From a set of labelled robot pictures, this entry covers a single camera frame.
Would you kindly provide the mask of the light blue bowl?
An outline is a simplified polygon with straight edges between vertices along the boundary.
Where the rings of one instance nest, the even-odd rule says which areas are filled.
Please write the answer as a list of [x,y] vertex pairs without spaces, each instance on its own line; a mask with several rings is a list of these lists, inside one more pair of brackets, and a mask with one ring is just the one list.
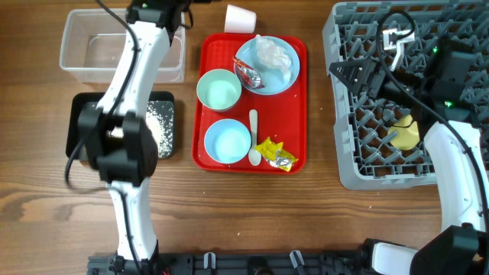
[[251,134],[243,123],[230,118],[221,119],[207,129],[204,148],[218,163],[237,163],[248,155]]

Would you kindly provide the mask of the red foil wrapper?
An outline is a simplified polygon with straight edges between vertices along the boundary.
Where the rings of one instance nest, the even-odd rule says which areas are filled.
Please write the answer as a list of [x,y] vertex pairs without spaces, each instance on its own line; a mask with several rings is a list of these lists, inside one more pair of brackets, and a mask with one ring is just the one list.
[[262,89],[265,87],[258,71],[236,56],[233,57],[233,62],[235,74],[240,79],[243,86],[251,89]]

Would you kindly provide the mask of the yellow plastic cup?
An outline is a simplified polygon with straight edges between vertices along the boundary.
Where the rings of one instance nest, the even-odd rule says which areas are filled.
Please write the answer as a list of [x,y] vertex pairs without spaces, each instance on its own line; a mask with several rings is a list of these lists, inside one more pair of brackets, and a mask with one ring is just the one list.
[[393,124],[389,128],[388,134],[394,134],[390,143],[399,150],[412,150],[420,142],[418,124],[411,115],[407,115]]

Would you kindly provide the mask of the yellow foil wrapper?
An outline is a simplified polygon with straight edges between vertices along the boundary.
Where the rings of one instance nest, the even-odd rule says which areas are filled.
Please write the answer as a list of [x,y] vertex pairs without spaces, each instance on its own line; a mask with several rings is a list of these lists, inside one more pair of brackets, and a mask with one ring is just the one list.
[[274,168],[290,172],[298,159],[283,149],[283,142],[275,143],[267,137],[254,149]]

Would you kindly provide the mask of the pink plastic cup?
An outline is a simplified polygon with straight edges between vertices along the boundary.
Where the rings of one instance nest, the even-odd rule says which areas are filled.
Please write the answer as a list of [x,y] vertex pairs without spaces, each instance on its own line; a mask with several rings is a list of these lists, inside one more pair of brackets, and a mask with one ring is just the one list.
[[228,5],[225,14],[225,33],[252,34],[255,30],[257,14],[235,5]]

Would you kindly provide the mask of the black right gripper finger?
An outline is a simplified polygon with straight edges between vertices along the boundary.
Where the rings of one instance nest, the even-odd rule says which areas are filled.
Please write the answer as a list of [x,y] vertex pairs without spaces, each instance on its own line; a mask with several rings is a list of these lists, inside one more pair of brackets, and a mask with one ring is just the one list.
[[347,80],[345,87],[349,94],[358,96],[362,92],[368,92],[371,81],[369,79],[354,78]]
[[334,62],[329,66],[329,72],[345,86],[364,85],[368,79],[369,60],[353,60]]

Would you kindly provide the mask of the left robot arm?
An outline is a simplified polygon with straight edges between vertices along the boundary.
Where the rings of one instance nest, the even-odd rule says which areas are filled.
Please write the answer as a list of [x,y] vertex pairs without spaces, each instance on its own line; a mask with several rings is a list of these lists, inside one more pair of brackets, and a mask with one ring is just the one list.
[[78,144],[66,163],[69,172],[81,149],[110,192],[119,243],[111,256],[90,257],[89,274],[169,274],[160,257],[151,221],[150,178],[158,149],[146,123],[157,71],[176,31],[185,24],[189,1],[133,1],[118,22],[125,47],[114,78],[94,109],[80,112]]

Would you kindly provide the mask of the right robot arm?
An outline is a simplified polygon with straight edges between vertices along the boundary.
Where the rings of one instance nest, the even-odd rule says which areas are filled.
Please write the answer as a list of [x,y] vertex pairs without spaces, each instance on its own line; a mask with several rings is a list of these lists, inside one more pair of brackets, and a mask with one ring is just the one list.
[[419,250],[368,240],[357,269],[377,274],[486,274],[488,178],[481,155],[481,126],[474,107],[461,99],[471,66],[470,46],[437,41],[423,76],[391,71],[378,60],[332,63],[329,71],[354,95],[407,105],[417,113],[405,129],[423,140],[442,206],[442,229]]

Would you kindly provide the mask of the mint green bowl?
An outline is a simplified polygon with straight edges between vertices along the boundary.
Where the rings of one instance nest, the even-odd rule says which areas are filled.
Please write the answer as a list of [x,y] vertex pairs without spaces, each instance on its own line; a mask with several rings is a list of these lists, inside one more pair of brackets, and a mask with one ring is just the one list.
[[225,112],[238,102],[241,89],[241,82],[233,72],[215,69],[200,77],[196,94],[205,107],[215,112]]

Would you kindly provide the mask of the white rice pile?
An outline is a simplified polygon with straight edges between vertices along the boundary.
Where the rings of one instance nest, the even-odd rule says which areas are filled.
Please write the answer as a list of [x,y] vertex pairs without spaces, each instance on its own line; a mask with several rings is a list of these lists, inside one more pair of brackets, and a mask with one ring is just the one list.
[[171,101],[150,101],[146,112],[146,123],[158,147],[160,159],[169,158],[173,153],[174,103]]

